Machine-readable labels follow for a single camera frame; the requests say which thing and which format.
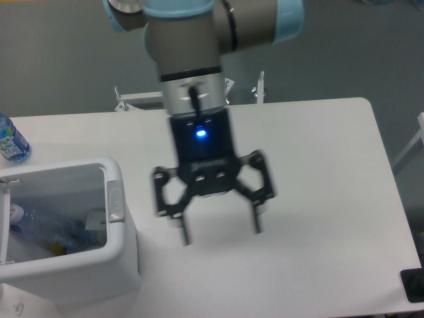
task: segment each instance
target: white table surface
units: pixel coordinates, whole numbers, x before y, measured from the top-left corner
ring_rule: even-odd
[[[176,163],[164,111],[13,119],[33,147],[25,164],[113,157],[139,231],[140,291],[61,305],[57,316],[311,318],[424,308],[401,284],[399,272],[419,260],[369,102],[239,105],[231,117],[238,154],[263,149],[278,196],[259,235],[233,191],[195,199],[190,246],[154,216],[150,173]],[[179,187],[170,186],[171,198]]]

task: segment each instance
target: plastic bottle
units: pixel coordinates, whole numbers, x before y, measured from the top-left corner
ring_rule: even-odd
[[[63,246],[66,254],[81,252],[90,244],[89,232],[77,222],[32,204],[11,204],[10,224],[25,238]]]
[[[12,120],[0,113],[0,154],[9,162],[20,164],[31,155],[31,147],[15,128]]]
[[[424,0],[413,0],[413,2],[419,10],[424,11]]]

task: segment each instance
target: trash bin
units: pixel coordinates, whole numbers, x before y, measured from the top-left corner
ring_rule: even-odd
[[[56,256],[9,230],[10,204],[30,201],[84,223],[104,213],[104,246]],[[125,201],[121,170],[111,158],[22,166],[0,171],[0,283],[56,303],[137,290],[136,227]]]

